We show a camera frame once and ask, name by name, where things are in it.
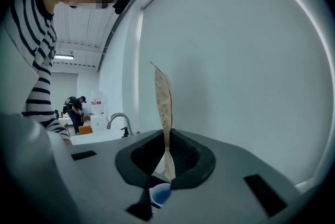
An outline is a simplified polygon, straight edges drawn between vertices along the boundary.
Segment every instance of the backpack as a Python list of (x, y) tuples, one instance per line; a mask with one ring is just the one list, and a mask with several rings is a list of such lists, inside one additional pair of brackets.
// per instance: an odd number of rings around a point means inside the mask
[(75, 96), (70, 96), (67, 100), (65, 100), (64, 105), (63, 105), (63, 114), (68, 112), (69, 102), (70, 102), (72, 97), (75, 98)]

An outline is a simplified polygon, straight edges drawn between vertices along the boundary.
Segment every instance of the sink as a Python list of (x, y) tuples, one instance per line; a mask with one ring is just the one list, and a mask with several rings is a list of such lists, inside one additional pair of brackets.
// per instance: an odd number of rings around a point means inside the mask
[(88, 143), (121, 139), (121, 136), (122, 135), (120, 135), (119, 133), (115, 134), (113, 130), (106, 129), (103, 131), (90, 133), (86, 135), (72, 136), (71, 142), (73, 145), (80, 145), (80, 144), (88, 144)]

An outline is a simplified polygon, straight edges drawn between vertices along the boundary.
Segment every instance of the blue liquid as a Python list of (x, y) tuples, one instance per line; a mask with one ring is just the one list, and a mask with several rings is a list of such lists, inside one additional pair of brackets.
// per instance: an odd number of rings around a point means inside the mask
[(170, 190), (164, 189), (161, 192), (154, 194), (152, 198), (156, 203), (163, 205), (169, 198), (169, 196), (170, 196)]

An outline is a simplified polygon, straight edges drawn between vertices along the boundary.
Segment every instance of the person in striped shirt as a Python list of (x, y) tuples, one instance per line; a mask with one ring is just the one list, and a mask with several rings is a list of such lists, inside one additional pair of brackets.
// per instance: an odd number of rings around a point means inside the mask
[(71, 7), (94, 4), (96, 8), (106, 8), (115, 0), (13, 0), (4, 15), (2, 31), (10, 36), (22, 61), (39, 76), (22, 114), (41, 123), (47, 131), (59, 133), (68, 145), (71, 144), (69, 135), (58, 122), (50, 102), (51, 68), (57, 40), (52, 19), (53, 9), (60, 2)]

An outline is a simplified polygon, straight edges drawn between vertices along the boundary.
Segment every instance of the ceiling light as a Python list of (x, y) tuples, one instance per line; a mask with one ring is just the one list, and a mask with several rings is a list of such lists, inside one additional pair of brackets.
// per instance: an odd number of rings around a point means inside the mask
[(55, 59), (74, 59), (74, 56), (67, 54), (57, 54), (54, 56)]

